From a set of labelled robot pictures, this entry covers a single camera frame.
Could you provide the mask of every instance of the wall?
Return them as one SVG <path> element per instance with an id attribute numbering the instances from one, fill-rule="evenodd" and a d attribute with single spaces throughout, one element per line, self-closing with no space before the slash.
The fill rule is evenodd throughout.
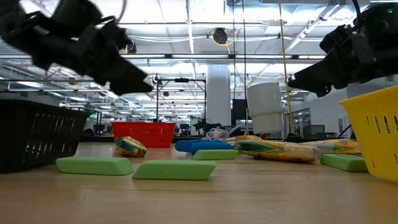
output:
<path id="1" fill-rule="evenodd" d="M 376 90 L 398 85 L 398 75 L 391 76 L 388 80 L 386 77 L 373 79 L 367 83 L 354 83 L 347 87 L 348 98 L 370 93 Z"/>
<path id="2" fill-rule="evenodd" d="M 343 106 L 338 102 L 347 99 L 347 91 L 332 90 L 327 96 L 318 98 L 310 93 L 303 102 L 294 102 L 293 111 L 310 108 L 311 124 L 325 125 L 325 132 L 339 133 L 338 119 L 347 116 Z"/>

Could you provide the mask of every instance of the blue sponge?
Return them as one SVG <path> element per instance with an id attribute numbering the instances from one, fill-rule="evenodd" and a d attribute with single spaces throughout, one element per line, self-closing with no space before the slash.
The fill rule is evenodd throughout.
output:
<path id="1" fill-rule="evenodd" d="M 207 149 L 232 149 L 232 146 L 220 140 L 189 140 L 179 141 L 175 144 L 175 149 L 179 152 L 189 152 L 195 154 L 197 150 Z"/>
<path id="2" fill-rule="evenodd" d="M 199 142 L 210 142 L 210 140 L 196 139 L 189 141 L 179 141 L 175 144 L 175 150 L 177 150 L 178 152 L 191 152 L 192 144 Z M 211 142 L 224 143 L 223 141 L 220 140 L 212 140 Z"/>
<path id="3" fill-rule="evenodd" d="M 213 142 L 213 141 L 207 141 L 207 142 L 198 142 L 198 143 L 193 143 L 191 146 L 190 152 L 192 155 L 194 155 L 197 150 L 213 150 L 213 149 L 233 149 L 232 145 L 224 142 Z"/>

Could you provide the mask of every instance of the snack bag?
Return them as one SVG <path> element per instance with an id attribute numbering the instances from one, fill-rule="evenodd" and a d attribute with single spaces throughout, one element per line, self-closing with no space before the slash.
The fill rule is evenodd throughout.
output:
<path id="1" fill-rule="evenodd" d="M 147 149 L 141 142 L 132 137 L 117 138 L 115 140 L 118 145 L 118 151 L 125 156 L 144 157 Z"/>
<path id="2" fill-rule="evenodd" d="M 321 150 L 311 145 L 268 140 L 238 141 L 234 149 L 255 159 L 277 161 L 316 162 L 321 157 Z"/>
<path id="3" fill-rule="evenodd" d="M 361 150 L 356 141 L 350 139 L 332 139 L 300 143 L 304 146 L 316 146 L 322 154 L 360 155 Z"/>

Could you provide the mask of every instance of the green eraser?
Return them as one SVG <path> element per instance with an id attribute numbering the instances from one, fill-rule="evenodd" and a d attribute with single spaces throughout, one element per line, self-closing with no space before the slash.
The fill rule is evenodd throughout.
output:
<path id="1" fill-rule="evenodd" d="M 133 179 L 206 180 L 216 168 L 214 161 L 145 161 Z"/>
<path id="2" fill-rule="evenodd" d="M 193 159 L 195 160 L 217 160 L 217 159 L 235 159 L 238 155 L 238 150 L 229 149 L 207 149 L 197 150 Z"/>
<path id="3" fill-rule="evenodd" d="M 365 161 L 362 157 L 337 155 L 337 154 L 324 154 L 321 156 L 320 162 L 324 165 L 331 166 L 337 169 L 354 172 L 367 172 Z"/>
<path id="4" fill-rule="evenodd" d="M 128 159 L 115 157 L 60 158 L 57 166 L 68 174 L 127 175 L 134 171 Z"/>

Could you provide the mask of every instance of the white cylinder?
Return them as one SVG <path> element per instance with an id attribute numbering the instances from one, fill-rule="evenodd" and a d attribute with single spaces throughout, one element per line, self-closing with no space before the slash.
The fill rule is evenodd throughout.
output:
<path id="1" fill-rule="evenodd" d="M 248 87 L 248 107 L 254 133 L 283 130 L 278 83 L 260 83 Z"/>

